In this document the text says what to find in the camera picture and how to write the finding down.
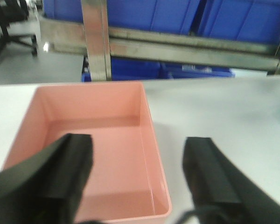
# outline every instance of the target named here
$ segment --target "plastic tray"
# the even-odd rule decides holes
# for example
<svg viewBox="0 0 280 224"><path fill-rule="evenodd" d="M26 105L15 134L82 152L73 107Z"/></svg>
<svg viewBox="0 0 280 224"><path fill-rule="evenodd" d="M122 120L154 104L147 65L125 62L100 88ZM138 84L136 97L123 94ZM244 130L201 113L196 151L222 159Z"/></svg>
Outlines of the plastic tray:
<svg viewBox="0 0 280 224"><path fill-rule="evenodd" d="M110 26L188 34L200 0L108 0ZM80 0L44 0L48 18L83 22Z"/></svg>
<svg viewBox="0 0 280 224"><path fill-rule="evenodd" d="M280 0L207 0L197 34L279 44Z"/></svg>
<svg viewBox="0 0 280 224"><path fill-rule="evenodd" d="M161 65L160 78L163 79L206 77L234 77L234 74L228 68L166 63Z"/></svg>
<svg viewBox="0 0 280 224"><path fill-rule="evenodd" d="M5 168L66 133L93 139L94 163L76 222L164 222L171 201L142 83L39 87Z"/></svg>

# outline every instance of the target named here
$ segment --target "chair wheel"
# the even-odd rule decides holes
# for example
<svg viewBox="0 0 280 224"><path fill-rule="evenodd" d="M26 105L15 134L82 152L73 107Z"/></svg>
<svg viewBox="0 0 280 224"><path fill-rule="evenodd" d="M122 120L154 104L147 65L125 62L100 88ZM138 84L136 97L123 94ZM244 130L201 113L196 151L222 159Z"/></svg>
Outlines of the chair wheel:
<svg viewBox="0 0 280 224"><path fill-rule="evenodd" d="M36 35L33 35L33 36L31 37L31 41L32 41L33 44L36 44L36 43L37 43L37 41L36 41Z"/></svg>
<svg viewBox="0 0 280 224"><path fill-rule="evenodd" d="M32 53L32 56L34 56L34 57L37 56L37 49L34 48L31 53Z"/></svg>

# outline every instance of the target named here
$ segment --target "office chair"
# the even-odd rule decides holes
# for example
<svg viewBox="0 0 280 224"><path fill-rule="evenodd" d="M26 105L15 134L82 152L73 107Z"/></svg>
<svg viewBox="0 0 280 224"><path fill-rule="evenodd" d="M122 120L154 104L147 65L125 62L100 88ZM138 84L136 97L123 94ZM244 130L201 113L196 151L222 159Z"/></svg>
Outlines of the office chair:
<svg viewBox="0 0 280 224"><path fill-rule="evenodd" d="M0 54L8 43L17 43L32 49L33 56L37 56L37 42L35 34L9 35L7 27L12 22L25 21L28 19L28 6L25 0L5 0L6 6L0 5L0 27L2 34L0 37ZM22 38L30 37L32 44L21 41Z"/></svg>

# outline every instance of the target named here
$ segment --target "chair base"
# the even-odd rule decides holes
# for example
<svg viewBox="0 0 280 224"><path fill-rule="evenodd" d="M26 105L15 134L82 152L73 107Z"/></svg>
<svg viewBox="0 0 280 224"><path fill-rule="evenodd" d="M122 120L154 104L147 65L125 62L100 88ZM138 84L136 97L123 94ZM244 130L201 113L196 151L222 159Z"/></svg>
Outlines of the chair base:
<svg viewBox="0 0 280 224"><path fill-rule="evenodd" d="M21 38L27 38L27 37L31 38L32 44L21 41ZM36 42L35 34L2 35L0 37L0 55L8 43L17 43L25 47L29 47L32 49L31 51L32 55L37 56L37 42Z"/></svg>

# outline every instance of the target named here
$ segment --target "black cable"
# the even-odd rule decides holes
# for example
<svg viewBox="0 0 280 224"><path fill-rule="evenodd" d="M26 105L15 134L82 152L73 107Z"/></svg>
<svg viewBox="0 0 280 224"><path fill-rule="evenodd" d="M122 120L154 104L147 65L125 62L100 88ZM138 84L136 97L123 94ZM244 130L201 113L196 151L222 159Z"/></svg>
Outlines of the black cable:
<svg viewBox="0 0 280 224"><path fill-rule="evenodd" d="M184 212L180 218L177 220L175 224L184 224L189 218L193 216L201 216L206 214L217 214L219 217L221 217L224 221L230 222L229 217L226 215L226 213L219 207L215 205L204 205L201 206L195 210L189 210Z"/></svg>

